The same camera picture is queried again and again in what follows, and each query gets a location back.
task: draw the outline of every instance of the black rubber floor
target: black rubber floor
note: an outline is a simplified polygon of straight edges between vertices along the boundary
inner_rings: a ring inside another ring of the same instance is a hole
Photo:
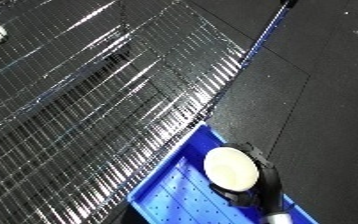
[[[191,4],[247,47],[277,2]],[[209,123],[270,153],[286,192],[320,223],[358,223],[358,0],[300,0]],[[116,223],[141,223],[130,217]]]

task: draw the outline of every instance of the white bowl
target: white bowl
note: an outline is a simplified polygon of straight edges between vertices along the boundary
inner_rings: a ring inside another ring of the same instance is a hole
[[[208,152],[204,159],[204,170],[211,182],[236,192],[249,190],[259,178],[258,168],[251,158],[229,147]]]

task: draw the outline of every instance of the wire shelf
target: wire shelf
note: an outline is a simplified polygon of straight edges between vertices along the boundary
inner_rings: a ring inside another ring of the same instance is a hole
[[[98,223],[240,71],[182,1],[0,3],[0,223]]]

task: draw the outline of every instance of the chrome wire grid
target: chrome wire grid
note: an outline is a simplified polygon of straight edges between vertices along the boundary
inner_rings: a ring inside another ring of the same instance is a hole
[[[0,223],[99,223],[244,54],[182,1],[0,3]]]

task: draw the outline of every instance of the blue plastic tray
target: blue plastic tray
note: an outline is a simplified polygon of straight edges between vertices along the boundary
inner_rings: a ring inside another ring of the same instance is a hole
[[[128,201],[151,224],[258,223],[260,216],[254,208],[230,207],[209,188],[203,160],[209,150],[224,142],[210,127],[199,126],[128,195]],[[293,201],[285,196],[285,203]],[[296,224],[317,223],[299,206],[290,213]]]

